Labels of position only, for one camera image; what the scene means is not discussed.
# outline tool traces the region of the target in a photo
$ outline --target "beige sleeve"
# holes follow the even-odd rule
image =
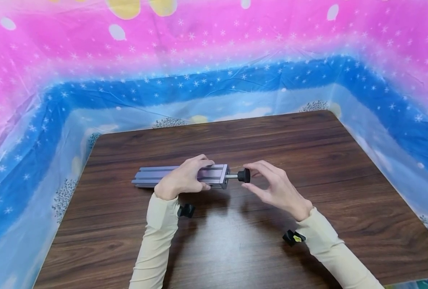
[[[161,200],[151,196],[147,211],[147,229],[129,289],[160,289],[166,274],[169,247],[177,231],[178,199]]]
[[[307,219],[298,222],[296,231],[306,238],[311,255],[333,274],[344,289],[383,288],[317,209],[313,208]]]

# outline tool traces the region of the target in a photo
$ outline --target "black clamp knob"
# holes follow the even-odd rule
[[[177,212],[177,216],[192,218],[194,212],[195,212],[195,206],[190,205],[190,204],[185,204],[185,206],[179,207],[179,210]]]
[[[296,243],[302,243],[303,241],[306,240],[306,238],[303,235],[299,234],[298,232],[293,232],[291,230],[288,230],[283,235],[283,240],[285,240],[285,242],[292,247]]]
[[[251,182],[251,172],[249,169],[244,169],[242,171],[239,171],[237,174],[238,180],[243,183],[250,183]]]

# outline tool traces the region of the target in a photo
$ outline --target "wrinkled plastic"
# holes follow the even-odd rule
[[[428,1],[0,0],[0,288],[34,284],[99,135],[320,109],[428,228]]]

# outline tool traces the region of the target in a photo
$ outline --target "dark wood tabletop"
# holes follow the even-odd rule
[[[140,167],[205,153],[232,171],[265,159],[329,219],[382,284],[428,278],[428,231],[330,112],[305,112],[101,136],[38,277],[37,289],[128,288],[152,191]],[[256,181],[266,186],[264,180]],[[226,190],[180,195],[165,288],[338,288],[284,212],[230,180]]]

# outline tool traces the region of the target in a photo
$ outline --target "person's left hand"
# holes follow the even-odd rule
[[[199,182],[196,177],[202,167],[213,165],[214,161],[205,155],[187,159],[180,167],[166,174],[155,186],[156,197],[169,201],[174,200],[180,193],[195,193],[211,189],[210,185]]]

